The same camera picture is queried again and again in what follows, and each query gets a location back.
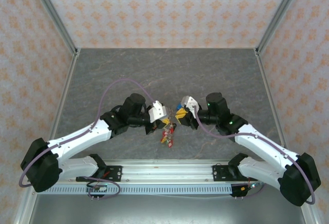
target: gray floor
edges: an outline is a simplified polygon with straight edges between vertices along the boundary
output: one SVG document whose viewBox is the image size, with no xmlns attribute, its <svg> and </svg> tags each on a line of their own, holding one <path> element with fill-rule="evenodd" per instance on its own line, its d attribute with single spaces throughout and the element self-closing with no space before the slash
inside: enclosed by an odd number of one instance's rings
<svg viewBox="0 0 329 224">
<path fill-rule="evenodd" d="M 206 108 L 206 95 L 221 92 L 231 112 L 248 120 L 272 140 L 279 141 L 252 49 L 82 49 L 57 137 L 92 123 L 102 92 L 119 78 L 138 81 L 154 99 L 172 109 L 185 95 L 194 97 Z M 143 94 L 133 83 L 118 83 L 109 92 L 103 113 L 122 104 L 133 92 Z M 216 140 L 201 129 L 178 126 L 171 149 L 160 143 L 161 133 L 158 130 L 146 136 L 142 127 L 129 128 L 125 134 L 94 145 L 78 157 L 97 153 L 103 159 L 229 160 L 242 152 L 257 158 L 244 147 L 228 139 Z"/>
<path fill-rule="evenodd" d="M 278 191 L 244 200 L 230 196 L 198 198 L 119 195 L 104 201 L 87 196 L 39 195 L 30 224 L 303 224 L 302 211 Z"/>
</svg>

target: orange patterned wall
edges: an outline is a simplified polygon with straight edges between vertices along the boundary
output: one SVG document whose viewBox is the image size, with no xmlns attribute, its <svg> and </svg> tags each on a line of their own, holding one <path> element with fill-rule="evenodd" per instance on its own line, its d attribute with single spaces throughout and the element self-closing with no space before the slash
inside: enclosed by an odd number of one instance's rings
<svg viewBox="0 0 329 224">
<path fill-rule="evenodd" d="M 0 0 L 0 222 L 13 223 L 20 163 L 49 136 L 71 54 L 40 0 Z"/>
<path fill-rule="evenodd" d="M 328 221 L 329 0 L 295 0 L 261 56 L 289 147 L 315 158 Z"/>
<path fill-rule="evenodd" d="M 281 0 L 52 0 L 77 47 L 252 48 Z"/>
</svg>

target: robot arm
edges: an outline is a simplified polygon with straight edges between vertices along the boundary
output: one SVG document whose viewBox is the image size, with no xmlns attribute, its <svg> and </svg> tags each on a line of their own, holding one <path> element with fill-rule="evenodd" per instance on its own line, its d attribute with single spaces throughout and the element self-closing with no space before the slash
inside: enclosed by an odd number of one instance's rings
<svg viewBox="0 0 329 224">
<path fill-rule="evenodd" d="M 221 93 L 209 94 L 206 101 L 207 110 L 202 109 L 192 97 L 184 97 L 180 104 L 182 108 L 176 113 L 176 118 L 182 125 L 190 126 L 192 129 L 199 126 L 196 118 L 203 124 L 213 124 L 222 136 L 228 136 L 233 142 L 250 149 L 264 160 L 256 161 L 240 153 L 229 162 L 231 174 L 255 178 L 272 185 L 280 190 L 288 201 L 301 206 L 310 196 L 310 190 L 300 171 L 289 160 L 290 157 L 304 171 L 313 190 L 320 186 L 319 174 L 310 155 L 304 153 L 300 156 L 259 133 L 246 120 L 230 112 Z"/>
<path fill-rule="evenodd" d="M 117 106 L 101 115 L 93 128 L 91 124 L 62 138 L 48 142 L 45 142 L 42 138 L 33 141 L 21 163 L 21 168 L 24 170 L 42 151 L 90 130 L 80 138 L 56 146 L 45 153 L 27 171 L 26 176 L 36 192 L 47 190 L 59 179 L 70 179 L 79 176 L 100 178 L 104 174 L 106 165 L 98 155 L 94 154 L 78 159 L 70 158 L 94 144 L 126 132 L 129 127 L 144 126 L 148 135 L 167 125 L 168 119 L 166 117 L 168 114 L 167 108 L 162 106 L 160 102 L 155 101 L 153 106 L 146 108 L 145 98 L 142 95 L 131 94 L 122 106 Z"/>
</svg>

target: wire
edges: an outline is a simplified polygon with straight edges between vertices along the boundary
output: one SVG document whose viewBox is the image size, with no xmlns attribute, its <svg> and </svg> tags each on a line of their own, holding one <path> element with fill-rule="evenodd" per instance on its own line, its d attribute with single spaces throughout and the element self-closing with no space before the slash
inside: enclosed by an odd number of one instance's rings
<svg viewBox="0 0 329 224">
<path fill-rule="evenodd" d="M 277 146 L 275 146 L 274 144 L 272 144 L 270 141 L 268 141 L 267 139 L 263 138 L 263 137 L 260 137 L 256 134 L 253 134 L 253 133 L 236 133 L 236 134 L 231 134 L 231 135 L 225 135 L 225 136 L 220 136 L 220 135 L 215 135 L 213 133 L 211 133 L 210 131 L 208 131 L 201 123 L 198 115 L 197 115 L 197 110 L 196 110 L 196 106 L 193 106 L 194 108 L 194 113 L 195 113 L 195 117 L 196 117 L 196 120 L 199 124 L 199 126 L 201 127 L 202 130 L 204 130 L 207 134 L 209 134 L 210 136 L 212 137 L 215 137 L 215 138 L 219 138 L 219 139 L 223 139 L 223 138 L 233 138 L 233 137 L 236 137 L 236 136 L 252 136 L 254 138 L 258 138 L 260 140 L 262 140 L 263 142 L 267 143 L 268 145 L 270 145 L 271 147 L 273 147 L 276 151 L 278 151 L 281 155 L 285 156 L 289 161 L 291 161 L 294 166 L 299 170 L 299 172 L 301 173 L 301 175 L 303 176 L 307 186 L 308 186 L 308 189 L 309 189 L 309 192 L 312 196 L 312 200 L 311 201 L 305 201 L 306 203 L 308 204 L 314 204 L 315 203 L 315 194 L 314 194 L 314 191 L 313 191 L 313 188 L 312 188 L 312 185 L 310 184 L 310 181 L 308 180 L 306 174 L 304 173 L 304 171 L 302 170 L 302 168 L 298 165 L 298 163 L 296 163 L 293 158 L 284 153 L 284 151 L 282 151 L 280 148 L 278 148 Z"/>
<path fill-rule="evenodd" d="M 115 85 L 116 83 L 119 83 L 119 82 L 125 82 L 125 81 L 130 81 L 130 82 L 133 82 L 134 84 L 136 84 L 150 99 L 151 99 L 151 101 L 152 102 L 155 102 L 155 100 L 151 97 L 151 95 L 144 89 L 144 87 L 143 86 L 141 86 L 138 82 L 136 82 L 135 80 L 133 80 L 133 79 L 128 79 L 128 78 L 126 78 L 126 79 L 118 79 L 118 80 L 116 80 L 116 81 L 114 81 L 112 84 L 110 84 L 107 88 L 106 88 L 106 90 L 103 92 L 103 95 L 102 95 L 102 97 L 101 97 L 101 100 L 100 100 L 100 102 L 99 102 L 99 105 L 98 105 L 98 110 L 97 110 L 97 115 L 96 115 L 96 118 L 95 118 L 95 121 L 93 122 L 93 124 L 92 124 L 92 126 L 90 127 L 90 128 L 88 128 L 87 130 L 85 130 L 84 132 L 82 132 L 81 134 L 78 134 L 78 135 L 76 135 L 76 136 L 74 136 L 74 137 L 72 137 L 72 138 L 69 138 L 69 139 L 67 139 L 67 140 L 64 140 L 64 141 L 61 141 L 60 143 L 58 143 L 58 144 L 55 144 L 55 145 L 53 145 L 53 146 L 51 146 L 51 147 L 49 147 L 49 148 L 47 148 L 47 149 L 45 149 L 44 151 L 42 151 L 40 154 L 38 154 L 27 166 L 26 166 L 26 168 L 23 170 L 23 173 L 22 173 L 22 175 L 21 175 L 21 177 L 20 177 L 20 180 L 19 180 L 19 186 L 20 187 L 23 187 L 23 188 L 25 188 L 25 187 L 30 187 L 30 186 L 32 186 L 32 184 L 23 184 L 23 179 L 24 179 L 24 177 L 25 177 L 25 175 L 26 175 L 26 173 L 29 171 L 29 169 L 32 167 L 32 165 L 36 162 L 36 161 L 38 161 L 43 155 L 45 155 L 46 153 L 48 153 L 49 151 L 51 151 L 52 149 L 54 149 L 54 148 L 56 148 L 56 147 L 59 147 L 59 146 L 61 146 L 61 145 L 63 145 L 63 144 L 66 144 L 66 143 L 69 143 L 69 142 L 71 142 L 71 141 L 74 141 L 74 140 L 76 140 L 76 139 L 78 139 L 78 138 L 81 138 L 82 136 L 84 136 L 84 135 L 86 135 L 87 133 L 89 133 L 89 131 L 90 130 L 92 130 L 95 126 L 96 126 L 96 124 L 97 124 L 97 121 L 99 120 L 99 118 L 100 118 L 100 116 L 101 116 L 101 109 L 102 109 L 102 105 L 103 105 L 103 102 L 104 102 L 104 98 L 105 98 L 105 95 L 107 94 L 107 92 L 108 92 L 108 90 L 113 86 L 113 85 Z"/>
<path fill-rule="evenodd" d="M 107 182 L 107 183 L 114 184 L 114 185 L 116 185 L 116 186 L 118 187 L 118 191 L 117 191 L 115 194 L 108 195 L 108 196 L 103 196 L 103 197 L 101 197 L 101 198 L 98 198 L 98 200 L 105 200 L 105 199 L 109 199 L 109 198 L 112 198 L 112 197 L 116 197 L 116 196 L 118 196 L 119 193 L 121 192 L 121 187 L 120 187 L 120 185 L 119 185 L 118 183 L 114 182 L 114 181 L 111 181 L 111 180 L 108 180 L 108 179 L 98 179 L 98 178 L 93 178 L 93 177 L 86 177 L 86 176 L 84 176 L 83 178 L 85 178 L 85 179 L 95 180 L 95 181 L 97 181 L 97 184 L 98 184 L 99 182 Z M 90 197 L 91 199 L 93 199 L 94 197 L 93 197 L 90 193 L 91 193 L 91 191 L 96 187 L 96 185 L 95 185 L 94 187 L 90 188 L 89 191 L 88 191 L 88 197 Z"/>
</svg>

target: wall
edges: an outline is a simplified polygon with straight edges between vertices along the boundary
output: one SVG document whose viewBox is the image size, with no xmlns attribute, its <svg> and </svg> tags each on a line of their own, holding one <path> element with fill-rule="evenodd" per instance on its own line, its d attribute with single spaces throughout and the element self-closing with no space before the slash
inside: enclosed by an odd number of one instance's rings
<svg viewBox="0 0 329 224">
<path fill-rule="evenodd" d="M 295 0 L 262 61 L 289 148 L 315 158 L 329 220 L 329 0 Z"/>
<path fill-rule="evenodd" d="M 0 0 L 0 216 L 13 223 L 20 163 L 48 139 L 71 54 L 40 0 Z"/>
<path fill-rule="evenodd" d="M 77 47 L 253 48 L 281 0 L 52 0 Z"/>
</svg>

